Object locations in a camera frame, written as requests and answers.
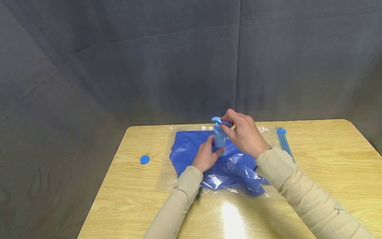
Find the gray backdrop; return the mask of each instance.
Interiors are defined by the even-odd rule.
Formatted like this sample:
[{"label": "gray backdrop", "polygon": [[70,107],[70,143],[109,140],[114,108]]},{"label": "gray backdrop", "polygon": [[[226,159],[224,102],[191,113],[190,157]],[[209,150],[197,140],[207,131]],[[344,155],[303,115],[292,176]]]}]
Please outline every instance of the gray backdrop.
[{"label": "gray backdrop", "polygon": [[132,125],[345,118],[382,150],[381,5],[1,0],[0,238],[75,238]]}]

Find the blue fabric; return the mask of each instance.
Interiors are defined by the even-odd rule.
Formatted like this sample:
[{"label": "blue fabric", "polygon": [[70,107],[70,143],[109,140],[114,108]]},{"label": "blue fabric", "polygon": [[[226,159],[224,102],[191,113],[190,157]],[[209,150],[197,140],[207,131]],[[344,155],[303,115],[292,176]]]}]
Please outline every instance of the blue fabric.
[{"label": "blue fabric", "polygon": [[[199,146],[213,131],[179,131],[175,135],[170,160],[178,177],[192,164]],[[219,158],[212,168],[204,172],[202,187],[212,190],[241,189],[244,193],[256,197],[264,194],[261,184],[269,184],[254,172],[255,160],[240,151],[228,139],[227,154]]]}]

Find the wooden table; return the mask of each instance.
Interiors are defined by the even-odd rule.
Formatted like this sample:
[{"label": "wooden table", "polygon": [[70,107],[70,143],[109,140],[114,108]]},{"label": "wooden table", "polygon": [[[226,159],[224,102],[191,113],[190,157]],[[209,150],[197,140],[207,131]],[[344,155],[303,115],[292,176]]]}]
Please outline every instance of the wooden table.
[{"label": "wooden table", "polygon": [[[382,158],[352,123],[312,120],[257,126],[284,127],[299,168],[382,238]],[[169,129],[169,125],[127,129],[79,239],[142,238],[169,195],[169,190],[157,187]],[[145,154],[150,162],[142,165],[139,159]],[[269,197],[251,198],[227,190],[202,194],[178,238],[314,238],[271,186],[265,190]]]}]

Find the beige sleeve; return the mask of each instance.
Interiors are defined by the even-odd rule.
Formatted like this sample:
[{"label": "beige sleeve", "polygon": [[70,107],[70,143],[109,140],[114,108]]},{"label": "beige sleeve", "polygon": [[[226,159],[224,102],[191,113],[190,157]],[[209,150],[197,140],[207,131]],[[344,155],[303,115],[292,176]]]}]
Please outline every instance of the beige sleeve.
[{"label": "beige sleeve", "polygon": [[305,176],[287,152],[267,150],[256,164],[256,172],[279,191],[316,238],[374,238],[330,194]]},{"label": "beige sleeve", "polygon": [[202,179],[203,174],[199,169],[193,166],[186,168],[147,229],[144,239],[177,237],[183,219],[198,193]]}]

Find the wood grain tabletop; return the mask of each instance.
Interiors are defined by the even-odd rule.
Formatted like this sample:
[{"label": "wood grain tabletop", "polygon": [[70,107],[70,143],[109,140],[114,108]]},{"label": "wood grain tabletop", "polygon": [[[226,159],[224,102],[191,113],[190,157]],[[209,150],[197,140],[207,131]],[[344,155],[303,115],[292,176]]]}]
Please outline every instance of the wood grain tabletop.
[{"label": "wood grain tabletop", "polygon": [[[298,167],[382,238],[382,158],[352,123],[310,120],[257,126],[284,127]],[[175,174],[162,170],[169,161],[171,127],[177,126],[127,129],[79,239],[143,237],[170,193],[161,187],[163,175]],[[140,164],[143,155],[150,157],[148,164]],[[191,206],[178,238],[314,238],[283,197],[269,185],[264,188],[268,196],[257,198],[228,190],[204,192]]]}]

